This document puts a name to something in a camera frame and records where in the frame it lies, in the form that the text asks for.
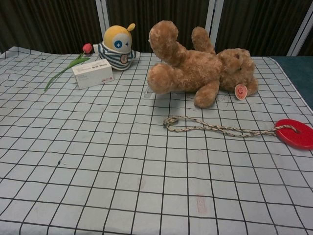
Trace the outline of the white screen frame post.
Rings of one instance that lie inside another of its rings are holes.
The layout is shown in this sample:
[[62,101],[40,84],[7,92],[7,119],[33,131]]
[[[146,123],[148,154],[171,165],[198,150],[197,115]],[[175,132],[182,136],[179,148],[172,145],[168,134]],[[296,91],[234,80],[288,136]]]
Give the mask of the white screen frame post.
[[95,3],[96,3],[98,19],[99,19],[99,24],[100,24],[100,29],[101,29],[101,36],[103,38],[106,30],[110,27],[107,1],[95,0]]
[[287,56],[297,56],[313,26],[313,4],[304,17],[301,26],[289,48]]
[[224,0],[209,0],[205,29],[211,40],[217,38]]

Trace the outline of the artificial pink tulip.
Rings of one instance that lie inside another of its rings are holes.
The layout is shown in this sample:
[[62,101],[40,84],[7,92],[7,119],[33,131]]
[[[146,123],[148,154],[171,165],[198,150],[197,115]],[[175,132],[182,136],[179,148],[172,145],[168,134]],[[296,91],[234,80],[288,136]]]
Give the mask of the artificial pink tulip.
[[65,71],[67,71],[68,69],[70,69],[70,68],[72,68],[72,67],[74,67],[74,66],[76,66],[76,65],[78,65],[80,63],[83,63],[83,62],[89,60],[89,57],[86,57],[85,55],[86,54],[90,54],[92,49],[93,49],[92,44],[90,44],[90,43],[84,44],[83,47],[82,47],[83,52],[81,54],[79,54],[73,61],[71,61],[71,63],[65,69],[63,69],[62,71],[58,72],[55,76],[53,76],[49,80],[49,82],[45,86],[44,92],[46,92],[49,89],[49,87],[52,85],[52,83],[58,77],[60,77]]

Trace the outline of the red disc with hole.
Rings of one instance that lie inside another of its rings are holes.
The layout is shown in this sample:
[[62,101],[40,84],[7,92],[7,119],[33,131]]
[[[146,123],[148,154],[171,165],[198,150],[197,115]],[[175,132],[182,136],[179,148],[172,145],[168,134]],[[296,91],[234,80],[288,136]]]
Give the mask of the red disc with hole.
[[275,131],[276,136],[287,145],[305,150],[313,150],[313,129],[306,124],[293,119],[281,119],[276,122],[275,127],[283,125],[292,126],[291,128],[282,128]]

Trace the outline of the white cardboard box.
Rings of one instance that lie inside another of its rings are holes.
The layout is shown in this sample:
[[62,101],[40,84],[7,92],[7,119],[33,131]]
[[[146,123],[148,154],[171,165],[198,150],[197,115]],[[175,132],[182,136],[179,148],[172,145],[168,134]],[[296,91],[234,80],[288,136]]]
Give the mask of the white cardboard box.
[[114,80],[112,67],[106,59],[72,67],[79,89],[86,89]]

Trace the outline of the dark pleated curtain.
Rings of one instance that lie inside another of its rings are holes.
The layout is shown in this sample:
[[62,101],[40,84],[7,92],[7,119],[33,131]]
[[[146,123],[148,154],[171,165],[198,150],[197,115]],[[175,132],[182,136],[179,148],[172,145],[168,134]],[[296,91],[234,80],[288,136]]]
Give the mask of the dark pleated curtain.
[[[110,25],[136,25],[133,49],[150,52],[149,31],[162,20],[192,49],[191,32],[205,27],[213,0],[105,0]],[[245,48],[252,56],[285,56],[313,0],[224,0],[216,51]],[[103,39],[96,0],[0,0],[0,53],[23,47],[78,54]]]

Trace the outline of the grid-patterned light tablecloth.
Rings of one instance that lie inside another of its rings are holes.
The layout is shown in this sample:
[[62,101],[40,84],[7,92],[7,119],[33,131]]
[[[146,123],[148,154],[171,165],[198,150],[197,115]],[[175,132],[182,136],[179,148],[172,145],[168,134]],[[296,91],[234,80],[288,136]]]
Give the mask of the grid-patterned light tablecloth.
[[183,132],[190,118],[268,130],[313,111],[271,58],[256,57],[257,94],[148,92],[144,53],[86,90],[74,55],[0,54],[0,235],[313,235],[313,151],[274,136]]

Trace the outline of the round orange hang tag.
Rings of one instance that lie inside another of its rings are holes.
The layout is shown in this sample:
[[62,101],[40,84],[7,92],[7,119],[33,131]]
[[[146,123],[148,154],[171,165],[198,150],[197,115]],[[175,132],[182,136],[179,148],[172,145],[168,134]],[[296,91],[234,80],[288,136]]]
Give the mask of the round orange hang tag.
[[247,87],[243,84],[238,84],[234,90],[235,96],[238,100],[243,100],[247,97]]

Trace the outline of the brown teddy bear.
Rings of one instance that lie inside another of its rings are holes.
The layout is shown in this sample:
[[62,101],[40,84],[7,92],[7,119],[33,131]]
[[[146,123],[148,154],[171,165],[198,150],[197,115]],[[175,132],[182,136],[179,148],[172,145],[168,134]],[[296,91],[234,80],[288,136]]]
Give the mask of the brown teddy bear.
[[248,50],[229,48],[216,53],[207,31],[199,26],[191,33],[191,50],[178,42],[178,35],[175,24],[166,20],[149,32],[151,49],[162,60],[147,74],[153,92],[192,92],[194,105],[207,108],[215,102],[219,90],[234,92],[241,84],[247,88],[247,95],[258,91],[255,63]]

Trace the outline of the yellow striped plush toy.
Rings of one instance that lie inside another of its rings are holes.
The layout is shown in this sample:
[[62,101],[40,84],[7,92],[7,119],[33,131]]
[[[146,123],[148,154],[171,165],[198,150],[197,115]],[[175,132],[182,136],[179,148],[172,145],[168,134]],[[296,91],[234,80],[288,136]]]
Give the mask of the yellow striped plush toy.
[[127,70],[132,61],[140,58],[140,52],[132,50],[131,31],[134,29],[134,23],[127,28],[119,25],[109,27],[105,31],[103,41],[93,45],[94,52],[101,59],[106,59],[112,68]]

